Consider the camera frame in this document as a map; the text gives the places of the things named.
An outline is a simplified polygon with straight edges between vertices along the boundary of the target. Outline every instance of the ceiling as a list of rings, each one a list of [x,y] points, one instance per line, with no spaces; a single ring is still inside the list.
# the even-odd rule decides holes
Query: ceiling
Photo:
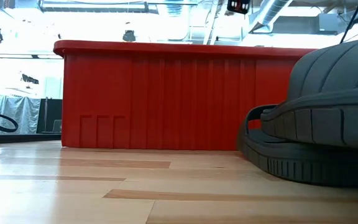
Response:
[[[58,34],[64,39],[122,41],[124,31],[132,29],[140,42],[287,46],[291,41],[284,42],[289,37],[302,35],[307,41],[300,47],[324,47],[337,42],[358,3],[293,0],[281,11],[271,33],[248,34],[250,19],[227,12],[227,0],[123,1],[125,4],[117,4],[122,3],[119,0],[99,0],[100,4],[89,4],[94,3],[90,0],[15,0],[13,9],[0,8],[0,27],[7,37],[4,42],[10,43],[10,50],[20,51],[18,46],[25,45],[27,50],[50,52]],[[261,0],[254,0],[255,14],[260,3]],[[322,23],[322,18],[316,19],[319,14],[332,14],[334,17],[326,23],[332,23],[334,27],[330,29],[337,32],[315,32],[316,23]]]

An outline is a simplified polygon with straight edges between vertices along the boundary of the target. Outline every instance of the white wall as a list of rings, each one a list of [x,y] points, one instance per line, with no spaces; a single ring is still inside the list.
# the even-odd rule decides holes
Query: white wall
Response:
[[[21,81],[22,73],[38,79],[33,85]],[[0,58],[0,94],[30,96],[33,98],[62,98],[63,60]]]
[[[242,46],[253,47],[284,47],[301,49],[320,49],[339,43],[333,35],[308,35],[308,34],[248,34]]]

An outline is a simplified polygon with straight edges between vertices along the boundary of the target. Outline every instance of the ribbed side panel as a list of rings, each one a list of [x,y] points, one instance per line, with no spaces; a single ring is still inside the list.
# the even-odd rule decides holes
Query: ribbed side panel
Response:
[[[238,128],[256,100],[285,98],[286,89],[277,92],[275,85],[287,85],[295,60],[273,62],[284,72],[254,58],[69,55],[63,145],[235,150]],[[274,82],[265,80],[272,72]]]

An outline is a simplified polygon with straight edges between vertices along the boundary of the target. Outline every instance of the red plastic container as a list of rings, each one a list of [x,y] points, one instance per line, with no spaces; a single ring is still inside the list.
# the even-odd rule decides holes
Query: red plastic container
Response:
[[[250,109],[279,103],[308,49],[61,40],[62,144],[235,150]]]

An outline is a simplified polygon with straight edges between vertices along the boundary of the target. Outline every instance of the ceiling duct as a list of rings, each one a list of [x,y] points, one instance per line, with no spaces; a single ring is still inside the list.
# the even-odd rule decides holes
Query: ceiling duct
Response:
[[[263,27],[268,27],[268,29],[271,30],[271,26],[280,16],[280,11],[289,6],[291,2],[292,0],[264,0],[256,15],[256,23],[254,23],[255,25],[250,32]]]
[[[0,9],[39,8],[39,0],[0,0]]]
[[[111,4],[100,2],[71,2],[46,0],[40,5],[43,12],[114,12],[114,13],[152,13],[158,14],[156,7],[149,7],[147,2],[123,1]]]
[[[180,2],[157,5],[160,16],[166,18],[166,27],[172,27],[167,31],[168,40],[183,40],[188,37],[191,6],[179,4]]]

